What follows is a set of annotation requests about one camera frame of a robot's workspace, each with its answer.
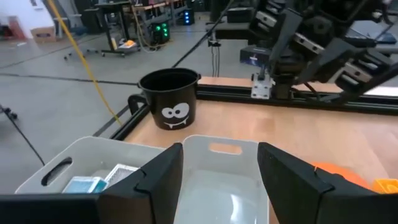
cardboard box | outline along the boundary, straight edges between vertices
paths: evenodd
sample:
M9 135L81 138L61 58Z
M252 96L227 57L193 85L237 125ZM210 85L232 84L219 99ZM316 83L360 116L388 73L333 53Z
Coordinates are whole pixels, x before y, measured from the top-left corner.
M56 42L57 37L55 36L55 28L54 27L41 27L30 30L32 33L33 39L37 43L47 43L47 42Z

bin handle cutout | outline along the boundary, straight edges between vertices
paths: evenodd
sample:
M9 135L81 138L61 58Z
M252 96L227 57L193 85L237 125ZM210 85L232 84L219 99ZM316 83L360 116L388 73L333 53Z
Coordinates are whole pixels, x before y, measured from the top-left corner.
M48 174L46 174L43 179L42 179L42 185L47 186L48 184L51 184L61 173L63 170L65 170L68 166L72 164L72 158L67 157L58 165L56 165Z
M240 155L242 154L242 147L233 144L223 144L212 142L209 144L209 150L218 153Z

metal frame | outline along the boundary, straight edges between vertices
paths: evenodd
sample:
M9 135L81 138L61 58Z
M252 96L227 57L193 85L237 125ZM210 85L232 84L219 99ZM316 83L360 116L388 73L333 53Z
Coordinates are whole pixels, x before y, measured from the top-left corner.
M323 97L334 98L339 93L319 92ZM267 106L285 106L293 108L304 108L313 110L345 111L367 114L398 115L398 97L396 96L375 96L363 95L355 101L349 101L343 105L336 103L325 103L310 101L308 98L315 98L310 91L294 93L291 100L262 100L251 97L250 87L223 86L223 85L199 85L197 89L198 100L222 101L230 103L248 103ZM141 107L135 105L130 107L132 116L122 125L110 139L123 141L134 128L149 114L149 106L144 104Z

mug handle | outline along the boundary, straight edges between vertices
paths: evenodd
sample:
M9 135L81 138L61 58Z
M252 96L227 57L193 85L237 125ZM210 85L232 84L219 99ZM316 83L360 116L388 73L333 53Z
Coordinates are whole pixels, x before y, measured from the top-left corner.
M141 94L134 94L129 96L127 103L129 105L130 113L133 115L139 109L138 103L146 104L147 100Z

black mug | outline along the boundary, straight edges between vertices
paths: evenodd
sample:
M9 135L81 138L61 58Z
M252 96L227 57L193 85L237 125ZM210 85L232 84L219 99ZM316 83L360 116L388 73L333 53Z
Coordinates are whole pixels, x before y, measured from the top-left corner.
M141 78L138 87L143 90L156 126L178 130L194 122L199 79L197 72L187 68L166 68ZM129 101L140 98L133 95Z

